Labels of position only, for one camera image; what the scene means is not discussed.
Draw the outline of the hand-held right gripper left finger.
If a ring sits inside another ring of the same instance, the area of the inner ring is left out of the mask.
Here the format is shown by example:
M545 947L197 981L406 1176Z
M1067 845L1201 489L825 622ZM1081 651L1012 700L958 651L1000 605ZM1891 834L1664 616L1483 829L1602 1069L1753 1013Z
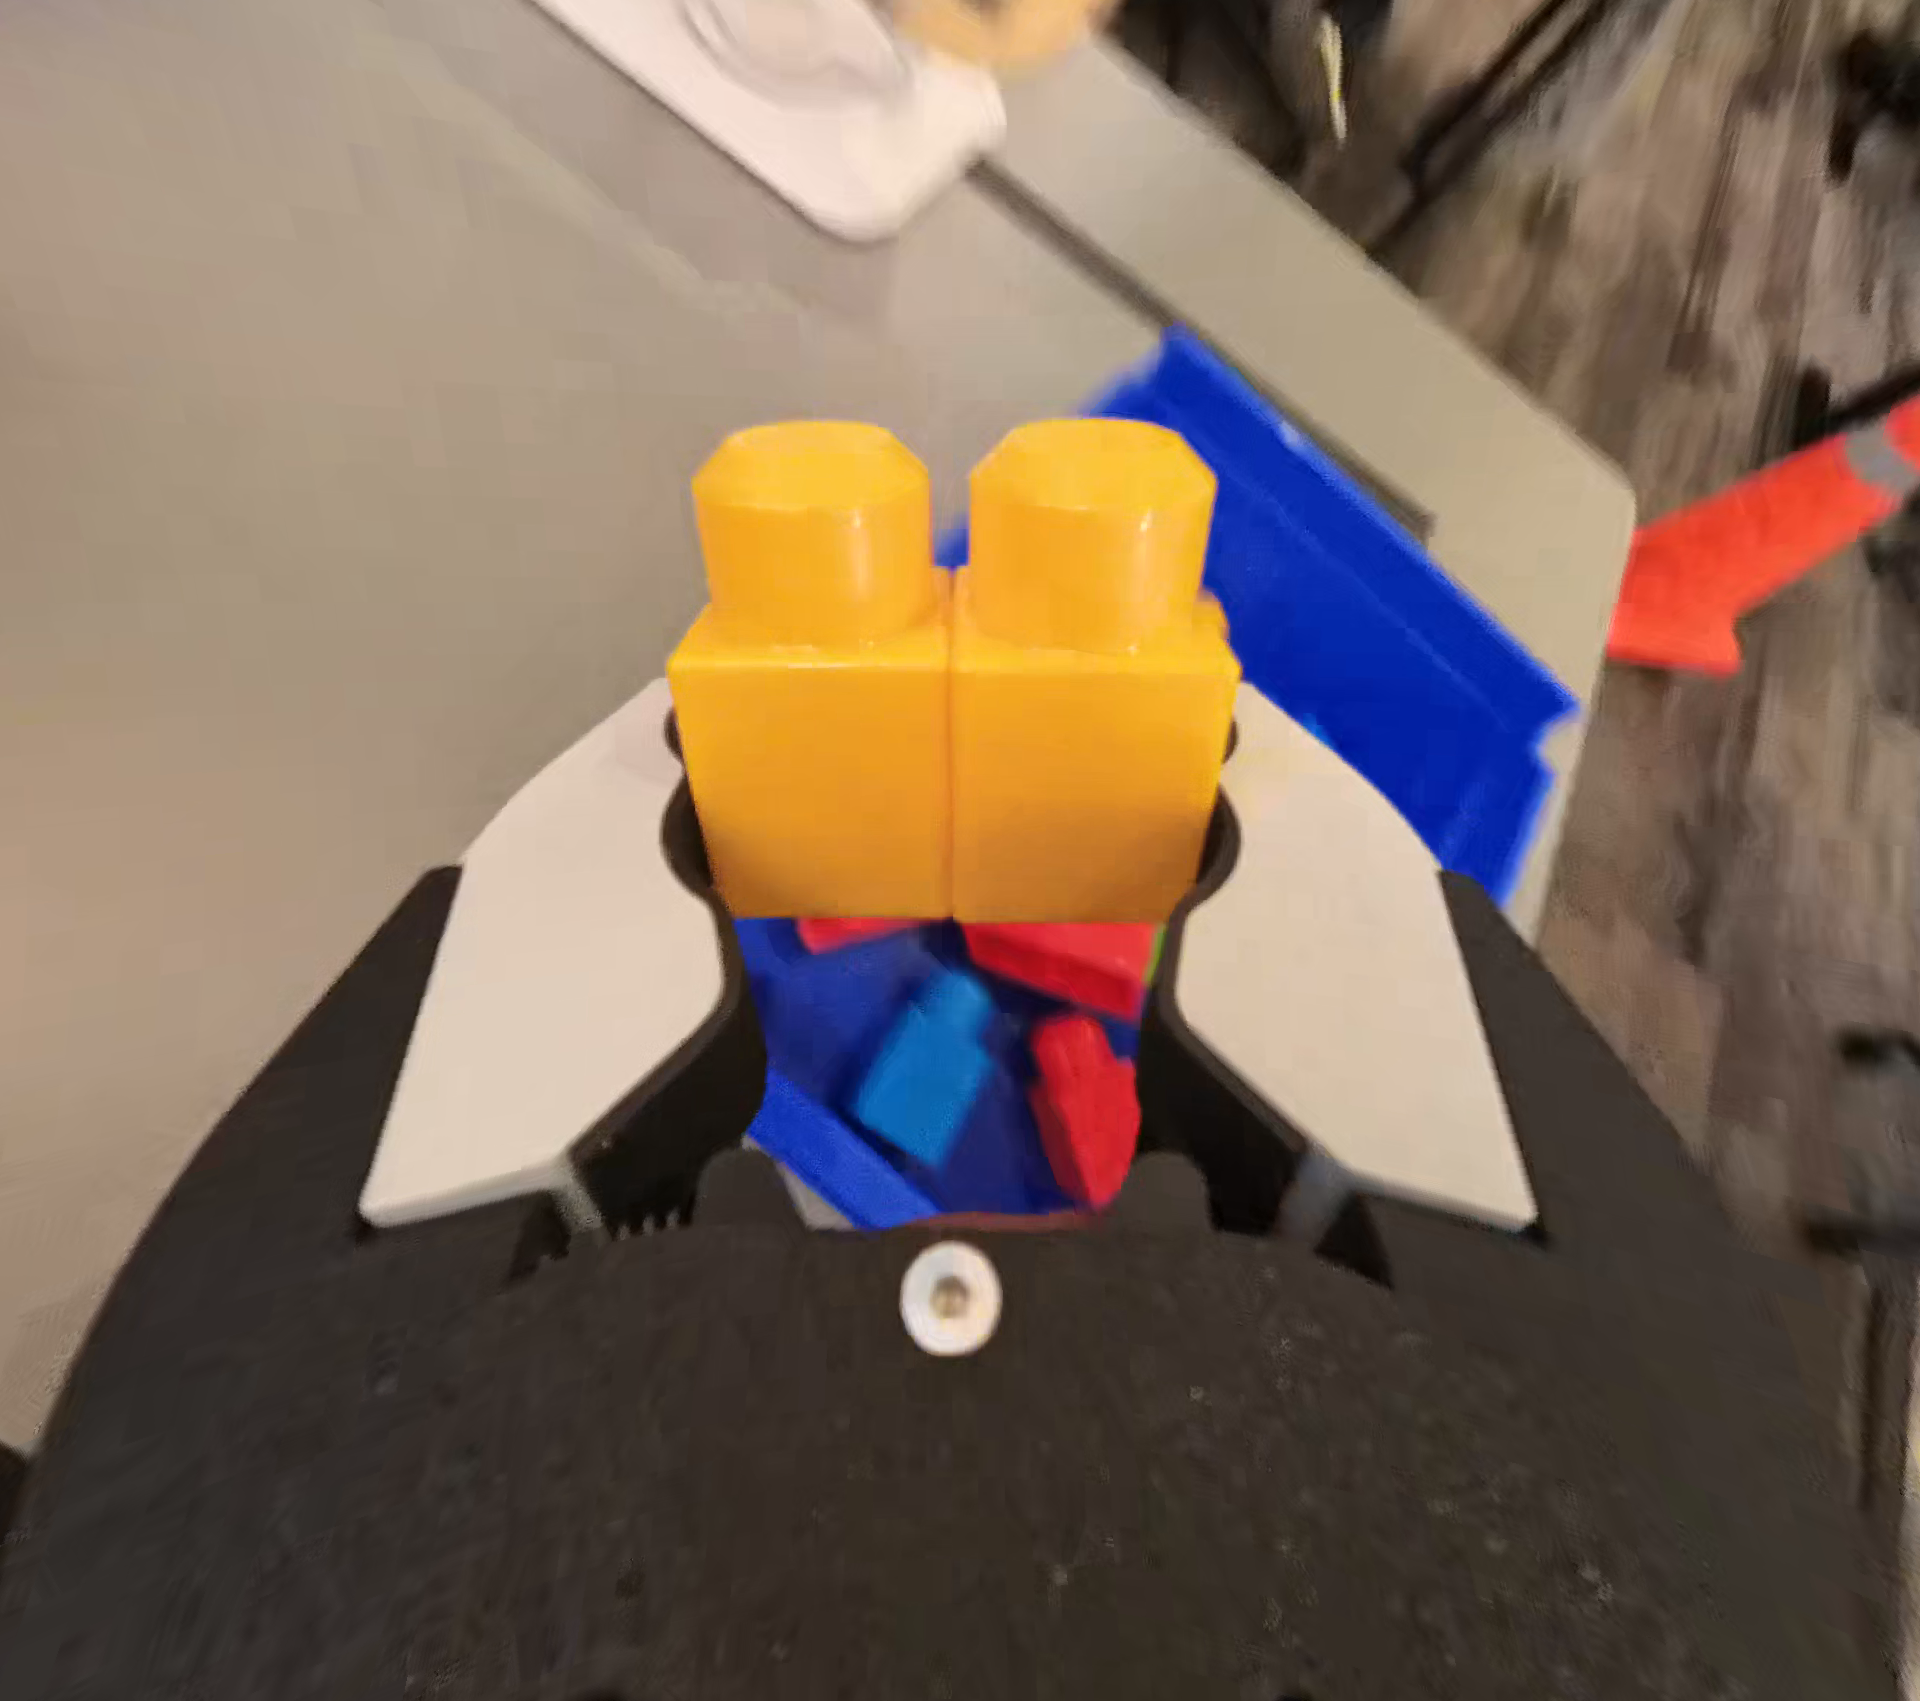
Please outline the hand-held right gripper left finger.
M629 1232L742 1146L771 1058L666 723L652 679L467 845L366 1225L550 1199Z

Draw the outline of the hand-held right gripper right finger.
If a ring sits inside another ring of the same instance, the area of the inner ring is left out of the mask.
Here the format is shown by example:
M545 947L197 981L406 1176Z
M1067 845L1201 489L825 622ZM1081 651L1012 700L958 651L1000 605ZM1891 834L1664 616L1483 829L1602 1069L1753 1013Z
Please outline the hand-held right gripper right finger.
M1317 1243L1349 1199L1541 1216L1442 868L1260 686L1144 998L1141 1140L1238 1236Z

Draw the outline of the blue plastic storage bin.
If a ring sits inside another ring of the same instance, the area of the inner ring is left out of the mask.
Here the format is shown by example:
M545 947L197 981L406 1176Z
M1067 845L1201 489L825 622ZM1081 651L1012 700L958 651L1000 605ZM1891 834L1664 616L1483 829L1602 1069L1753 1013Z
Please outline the blue plastic storage bin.
M1553 782L1541 738L1575 716L1575 691L1201 339L1168 327L1099 395L1099 412L1160 418L1217 470L1208 588L1243 686L1411 823L1442 868L1442 894L1508 900ZM742 921L739 940L771 1033L750 1140L814 1225L889 1232L927 1210L1070 1209L1030 1111L1030 1033L1078 1011L987 979L952 921L825 961L795 921ZM853 1124L853 1089L936 972L972 972L1000 1013L972 1122L952 1158L920 1167ZM1141 1019L1100 1019L1135 1078Z

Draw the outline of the blue single-stud toy block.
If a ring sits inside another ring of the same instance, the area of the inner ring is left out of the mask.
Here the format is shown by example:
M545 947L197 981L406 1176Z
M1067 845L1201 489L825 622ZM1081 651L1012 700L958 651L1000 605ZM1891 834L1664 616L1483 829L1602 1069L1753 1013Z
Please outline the blue single-stud toy block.
M972 972L936 972L888 1027L853 1124L920 1167L944 1167L992 1078L992 992Z

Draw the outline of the grey desk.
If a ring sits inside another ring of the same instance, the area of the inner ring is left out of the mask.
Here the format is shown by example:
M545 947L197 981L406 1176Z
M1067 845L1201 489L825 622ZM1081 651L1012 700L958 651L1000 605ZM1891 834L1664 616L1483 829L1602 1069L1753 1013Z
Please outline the grey desk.
M1153 320L958 182L806 228L526 0L7 0L7 1450L149 1210L366 947L703 605L730 429L944 503ZM1081 39L992 154L1398 480L1581 700L1637 494Z

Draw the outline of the orange traffic cone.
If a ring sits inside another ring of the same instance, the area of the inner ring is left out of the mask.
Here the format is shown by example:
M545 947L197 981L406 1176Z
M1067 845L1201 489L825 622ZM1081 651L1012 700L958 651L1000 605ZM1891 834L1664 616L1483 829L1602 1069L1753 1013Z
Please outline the orange traffic cone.
M1602 662L1646 676L1742 676L1742 616L1891 527L1920 489L1920 399L1825 430L1630 543Z

